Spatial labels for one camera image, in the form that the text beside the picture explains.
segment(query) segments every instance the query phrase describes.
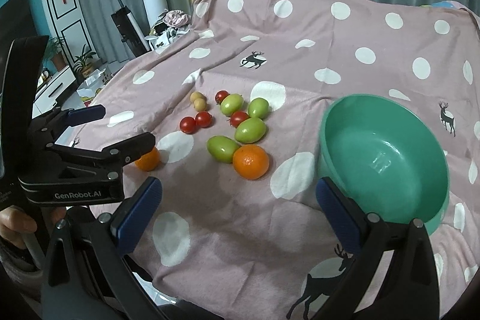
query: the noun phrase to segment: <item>white speaker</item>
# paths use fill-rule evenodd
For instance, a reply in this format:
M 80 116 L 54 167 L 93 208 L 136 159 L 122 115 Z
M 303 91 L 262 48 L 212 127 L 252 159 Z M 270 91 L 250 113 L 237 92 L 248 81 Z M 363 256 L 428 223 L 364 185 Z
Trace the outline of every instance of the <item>white speaker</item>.
M 145 5 L 150 28 L 157 22 L 158 16 L 162 14 L 165 9 L 169 9 L 167 0 L 143 0 L 143 4 Z

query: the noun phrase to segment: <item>plastic bowl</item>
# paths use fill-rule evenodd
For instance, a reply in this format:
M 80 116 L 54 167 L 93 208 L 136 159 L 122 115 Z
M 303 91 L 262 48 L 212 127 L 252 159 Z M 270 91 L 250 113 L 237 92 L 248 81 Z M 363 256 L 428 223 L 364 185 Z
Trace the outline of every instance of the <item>plastic bowl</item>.
M 431 235 L 448 205 L 449 173 L 437 139 L 410 110 L 376 95 L 336 100 L 320 128 L 319 175 L 365 213 L 421 219 Z

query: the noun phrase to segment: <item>pink polka dot tablecloth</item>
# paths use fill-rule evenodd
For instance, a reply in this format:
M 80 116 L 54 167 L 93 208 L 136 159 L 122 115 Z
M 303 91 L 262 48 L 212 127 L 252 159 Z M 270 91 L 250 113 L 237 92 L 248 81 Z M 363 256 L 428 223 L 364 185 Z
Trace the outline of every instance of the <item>pink polka dot tablecloth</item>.
M 134 253 L 154 286 L 226 320 L 311 317 L 331 291 L 319 287 L 296 303 L 309 281 L 327 286 L 321 280 L 340 280 L 351 263 L 315 202 L 321 118 L 336 98 L 370 93 L 414 112 L 444 150 L 450 200 L 430 239 L 447 312 L 480 262 L 480 42 L 473 13 L 442 5 L 196 0 L 187 34 L 160 55 L 130 61 L 95 99 L 105 118 L 74 136 L 94 150 L 146 131 L 157 138 L 162 164 L 150 175 L 161 180 L 163 201 Z M 206 149 L 210 137 L 234 134 L 215 105 L 220 90 L 269 102 L 258 145 L 271 162 L 259 180 L 241 178 Z M 196 114 L 193 91 L 207 97 L 215 120 L 187 135 L 178 126 Z M 147 175 L 126 166 L 126 196 Z M 390 257 L 361 307 L 373 301 Z

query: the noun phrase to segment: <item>potted plant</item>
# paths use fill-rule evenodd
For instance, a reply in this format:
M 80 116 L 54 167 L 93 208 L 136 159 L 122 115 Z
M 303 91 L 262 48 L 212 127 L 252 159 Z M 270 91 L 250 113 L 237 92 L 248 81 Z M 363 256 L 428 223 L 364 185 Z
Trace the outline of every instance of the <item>potted plant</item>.
M 90 47 L 86 50 L 87 44 L 83 45 L 82 54 L 80 56 L 75 56 L 77 60 L 73 65 L 73 70 L 75 72 L 80 72 L 83 77 L 87 77 L 93 71 L 93 55 L 96 55 L 96 52 L 93 52 Z
M 64 43 L 65 39 L 60 37 L 50 37 L 46 43 L 43 62 L 51 60 L 57 71 L 63 70 L 67 65 L 62 53 L 62 44 Z

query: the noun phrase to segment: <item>sleeve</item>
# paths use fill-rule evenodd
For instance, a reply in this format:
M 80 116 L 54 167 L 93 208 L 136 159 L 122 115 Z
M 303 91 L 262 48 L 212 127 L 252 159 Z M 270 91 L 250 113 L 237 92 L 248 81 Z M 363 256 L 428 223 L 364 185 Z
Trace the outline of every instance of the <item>sleeve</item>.
M 28 250 L 19 250 L 0 238 L 0 262 L 18 289 L 35 301 L 40 300 L 42 271 L 37 269 Z

